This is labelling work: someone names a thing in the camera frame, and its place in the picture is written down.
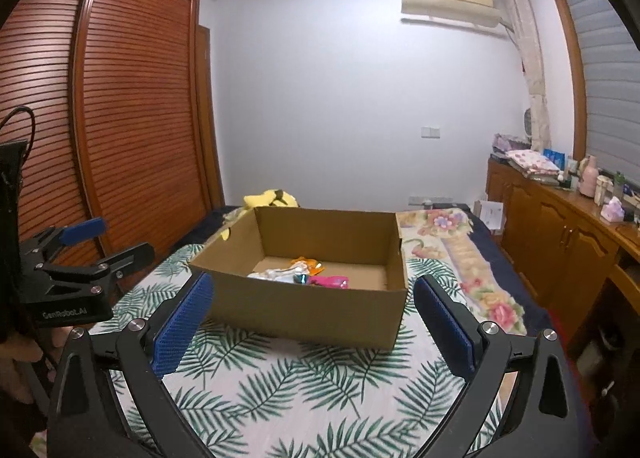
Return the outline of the orange white snack packet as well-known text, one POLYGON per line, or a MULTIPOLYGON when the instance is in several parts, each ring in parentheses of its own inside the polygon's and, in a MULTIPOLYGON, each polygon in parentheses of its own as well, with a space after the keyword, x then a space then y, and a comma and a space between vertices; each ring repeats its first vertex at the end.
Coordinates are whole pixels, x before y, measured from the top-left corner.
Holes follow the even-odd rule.
POLYGON ((297 274, 306 274, 309 278, 311 276, 320 275, 324 271, 324 265, 314 259, 298 258, 292 260, 288 267, 283 268, 268 268, 268 270, 261 270, 260 272, 250 273, 249 278, 270 280, 270 282, 294 282, 294 276, 297 274))

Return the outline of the blue foil candy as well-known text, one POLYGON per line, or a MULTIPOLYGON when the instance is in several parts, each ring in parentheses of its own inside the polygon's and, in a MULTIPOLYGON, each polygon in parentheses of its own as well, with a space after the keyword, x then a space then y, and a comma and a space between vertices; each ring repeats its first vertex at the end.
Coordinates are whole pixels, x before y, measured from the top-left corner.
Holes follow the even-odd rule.
POLYGON ((299 285, 307 285, 308 276, 306 274, 297 274, 294 276, 294 282, 299 285))

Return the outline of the pink snack packet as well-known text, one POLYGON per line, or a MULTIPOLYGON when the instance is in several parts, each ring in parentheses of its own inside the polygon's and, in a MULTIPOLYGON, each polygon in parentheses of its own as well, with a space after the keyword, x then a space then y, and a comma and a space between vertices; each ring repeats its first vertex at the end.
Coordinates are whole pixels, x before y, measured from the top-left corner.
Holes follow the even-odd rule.
POLYGON ((347 289, 348 278, 346 276, 311 276, 308 282, 312 286, 329 288, 329 289, 347 289))

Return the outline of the floral quilt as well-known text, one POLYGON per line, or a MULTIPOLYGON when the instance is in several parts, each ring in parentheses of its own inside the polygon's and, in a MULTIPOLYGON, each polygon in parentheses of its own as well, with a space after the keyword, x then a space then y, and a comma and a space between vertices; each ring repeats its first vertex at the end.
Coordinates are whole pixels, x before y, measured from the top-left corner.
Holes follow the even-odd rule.
POLYGON ((408 288, 431 276, 480 322, 533 336, 551 326, 480 220, 460 208, 399 212, 408 288))

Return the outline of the palm leaf bed cover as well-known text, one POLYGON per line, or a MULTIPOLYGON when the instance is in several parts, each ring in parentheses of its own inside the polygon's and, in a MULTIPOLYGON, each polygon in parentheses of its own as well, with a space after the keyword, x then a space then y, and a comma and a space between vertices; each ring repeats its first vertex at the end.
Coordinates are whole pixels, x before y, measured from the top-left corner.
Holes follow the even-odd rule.
POLYGON ((206 322, 163 382, 217 457, 411 457, 464 386, 412 302, 388 351, 206 322))

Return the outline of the wooden sideboard cabinet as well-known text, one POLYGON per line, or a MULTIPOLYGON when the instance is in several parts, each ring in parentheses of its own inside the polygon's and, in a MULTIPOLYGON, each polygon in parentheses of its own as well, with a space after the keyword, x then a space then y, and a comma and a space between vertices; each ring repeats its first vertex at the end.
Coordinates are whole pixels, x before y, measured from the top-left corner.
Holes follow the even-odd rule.
POLYGON ((587 342, 588 319, 609 282, 639 309, 639 232, 608 224, 578 192, 547 186, 491 158, 486 194, 501 202, 502 251, 534 300, 549 310, 572 354, 587 342))

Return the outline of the wooden louvered wardrobe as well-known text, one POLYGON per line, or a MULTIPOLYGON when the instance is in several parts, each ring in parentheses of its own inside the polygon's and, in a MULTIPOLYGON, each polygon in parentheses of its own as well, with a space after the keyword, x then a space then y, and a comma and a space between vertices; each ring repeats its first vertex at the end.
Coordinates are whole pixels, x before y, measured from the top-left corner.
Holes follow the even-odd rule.
POLYGON ((158 256, 224 202, 200 0, 21 0, 1 30, 4 140, 32 140, 18 228, 103 218, 80 265, 158 256))

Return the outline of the yellow plush toy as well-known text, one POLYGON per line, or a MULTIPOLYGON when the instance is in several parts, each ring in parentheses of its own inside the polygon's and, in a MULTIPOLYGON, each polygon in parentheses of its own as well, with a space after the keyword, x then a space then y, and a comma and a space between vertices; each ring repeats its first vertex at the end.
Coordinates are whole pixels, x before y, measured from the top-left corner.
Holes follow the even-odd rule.
POLYGON ((247 195, 243 198, 242 207, 224 215, 224 222, 222 222, 217 235, 221 236, 223 240, 227 240, 230 236, 230 226, 234 222, 247 212, 261 207, 298 208, 299 204, 295 197, 283 189, 267 189, 259 195, 247 195))

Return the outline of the pink tissue pack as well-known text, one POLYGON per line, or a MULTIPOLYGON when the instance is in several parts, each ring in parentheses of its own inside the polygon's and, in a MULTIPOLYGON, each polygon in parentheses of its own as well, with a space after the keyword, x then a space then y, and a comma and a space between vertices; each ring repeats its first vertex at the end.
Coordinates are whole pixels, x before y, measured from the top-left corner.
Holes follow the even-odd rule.
POLYGON ((623 222, 625 217, 625 210, 622 202, 617 197, 612 197, 609 202, 603 205, 600 215, 601 218, 605 220, 605 222, 623 222))

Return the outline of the brown cardboard box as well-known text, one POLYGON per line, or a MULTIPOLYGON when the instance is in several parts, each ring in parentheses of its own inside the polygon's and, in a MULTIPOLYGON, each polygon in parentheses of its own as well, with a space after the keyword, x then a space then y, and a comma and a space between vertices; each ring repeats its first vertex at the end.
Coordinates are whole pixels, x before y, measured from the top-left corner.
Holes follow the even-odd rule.
POLYGON ((396 216, 260 207, 190 261, 213 277, 212 319, 267 336, 389 350, 407 299, 396 216))

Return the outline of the pink kettle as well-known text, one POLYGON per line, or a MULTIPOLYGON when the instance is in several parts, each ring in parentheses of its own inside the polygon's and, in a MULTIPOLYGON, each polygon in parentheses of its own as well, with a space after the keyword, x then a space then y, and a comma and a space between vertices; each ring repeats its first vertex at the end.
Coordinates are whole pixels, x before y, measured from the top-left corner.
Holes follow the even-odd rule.
POLYGON ((579 185, 578 190, 582 196, 593 198, 596 194, 599 170, 597 158, 589 155, 579 165, 579 185))

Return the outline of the small white fan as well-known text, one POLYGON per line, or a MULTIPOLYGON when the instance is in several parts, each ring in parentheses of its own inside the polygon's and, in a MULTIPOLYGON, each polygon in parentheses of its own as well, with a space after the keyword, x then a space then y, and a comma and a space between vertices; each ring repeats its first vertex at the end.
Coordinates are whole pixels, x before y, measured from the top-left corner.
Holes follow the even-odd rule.
POLYGON ((525 136, 531 140, 533 138, 532 111, 527 108, 523 114, 523 128, 525 136))

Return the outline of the grey window blind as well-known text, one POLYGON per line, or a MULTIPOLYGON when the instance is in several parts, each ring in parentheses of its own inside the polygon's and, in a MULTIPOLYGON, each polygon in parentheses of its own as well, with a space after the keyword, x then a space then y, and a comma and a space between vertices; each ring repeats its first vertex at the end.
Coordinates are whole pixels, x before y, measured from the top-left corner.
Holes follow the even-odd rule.
POLYGON ((586 152, 639 183, 639 50, 608 0, 566 0, 582 58, 586 152))

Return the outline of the beige curtain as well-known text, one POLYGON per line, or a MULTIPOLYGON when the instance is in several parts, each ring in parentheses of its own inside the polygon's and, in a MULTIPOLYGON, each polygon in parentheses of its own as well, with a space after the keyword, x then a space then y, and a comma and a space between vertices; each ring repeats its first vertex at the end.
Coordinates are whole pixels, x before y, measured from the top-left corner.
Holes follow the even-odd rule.
POLYGON ((524 68, 530 103, 532 148, 542 152, 551 147, 544 63, 538 29, 529 0, 503 0, 524 68))

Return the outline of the wall switch plate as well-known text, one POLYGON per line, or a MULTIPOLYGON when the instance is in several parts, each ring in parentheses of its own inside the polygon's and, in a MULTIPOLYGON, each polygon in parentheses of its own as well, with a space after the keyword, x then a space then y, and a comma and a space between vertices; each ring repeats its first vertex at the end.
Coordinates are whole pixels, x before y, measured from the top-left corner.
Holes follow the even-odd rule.
POLYGON ((424 126, 421 129, 421 137, 437 140, 440 137, 440 129, 434 128, 434 126, 424 126))

